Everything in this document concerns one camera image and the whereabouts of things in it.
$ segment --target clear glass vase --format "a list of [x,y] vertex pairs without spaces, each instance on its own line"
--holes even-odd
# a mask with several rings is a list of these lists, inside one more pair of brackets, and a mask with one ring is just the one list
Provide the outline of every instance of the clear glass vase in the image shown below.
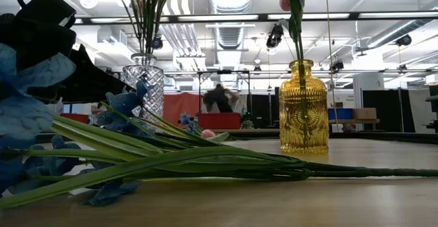
[[134,115],[156,122],[148,115],[148,109],[160,118],[163,117],[164,106],[164,72],[154,66],[157,58],[154,55],[135,53],[131,56],[134,65],[123,67],[120,79],[127,85],[136,88],[138,81],[143,81],[148,86],[148,93],[143,97],[143,106],[133,110]]
[[313,61],[303,60],[300,80],[299,61],[289,67],[292,78],[280,87],[281,151],[291,155],[326,155],[329,151],[327,91],[323,81],[312,77]]

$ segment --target red flower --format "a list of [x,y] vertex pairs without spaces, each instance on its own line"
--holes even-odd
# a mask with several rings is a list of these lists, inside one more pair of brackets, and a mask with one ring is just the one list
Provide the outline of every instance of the red flower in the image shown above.
[[280,0],[280,8],[283,11],[289,12],[290,11],[289,0]]

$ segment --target glass vase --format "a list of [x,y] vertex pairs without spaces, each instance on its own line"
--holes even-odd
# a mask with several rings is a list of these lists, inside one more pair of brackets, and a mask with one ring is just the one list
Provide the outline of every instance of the glass vase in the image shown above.
[[323,81],[312,77],[313,61],[303,60],[300,80],[299,61],[289,67],[292,78],[279,90],[281,151],[291,155],[326,155],[329,151],[327,91]]
[[164,106],[164,72],[154,66],[157,58],[154,55],[135,53],[131,56],[133,65],[123,67],[120,79],[127,85],[136,88],[138,81],[143,81],[148,93],[143,97],[143,106],[133,110],[135,116],[156,122],[145,109],[153,114],[163,117]]

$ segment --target table surface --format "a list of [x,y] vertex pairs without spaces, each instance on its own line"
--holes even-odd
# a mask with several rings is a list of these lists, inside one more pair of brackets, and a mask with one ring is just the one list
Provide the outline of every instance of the table surface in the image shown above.
[[[279,141],[233,142],[279,152]],[[331,139],[310,161],[375,168],[438,168],[438,146]],[[172,179],[144,182],[111,206],[56,196],[2,212],[0,226],[438,226],[438,179],[359,178],[259,182]]]

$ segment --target yellow glass vase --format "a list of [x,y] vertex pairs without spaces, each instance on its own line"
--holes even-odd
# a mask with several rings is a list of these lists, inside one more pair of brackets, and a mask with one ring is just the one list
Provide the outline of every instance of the yellow glass vase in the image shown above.
[[329,117],[327,91],[323,81],[312,77],[313,61],[299,61],[289,67],[292,78],[281,84],[280,141],[281,151],[291,155],[326,155],[329,152]]

